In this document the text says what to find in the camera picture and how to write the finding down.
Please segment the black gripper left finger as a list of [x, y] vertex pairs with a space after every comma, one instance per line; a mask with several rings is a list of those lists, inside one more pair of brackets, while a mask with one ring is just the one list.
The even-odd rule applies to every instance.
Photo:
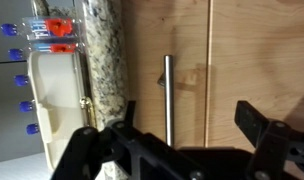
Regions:
[[124, 123], [126, 126], [132, 126], [134, 123], [135, 117], [135, 110], [136, 110], [136, 101], [131, 100], [127, 104], [127, 109], [124, 117]]

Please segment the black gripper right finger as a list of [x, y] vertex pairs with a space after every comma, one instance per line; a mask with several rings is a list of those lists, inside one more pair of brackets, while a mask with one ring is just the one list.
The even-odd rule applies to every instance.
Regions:
[[269, 121], [248, 101], [238, 101], [234, 122], [252, 144], [256, 147], [266, 130]]

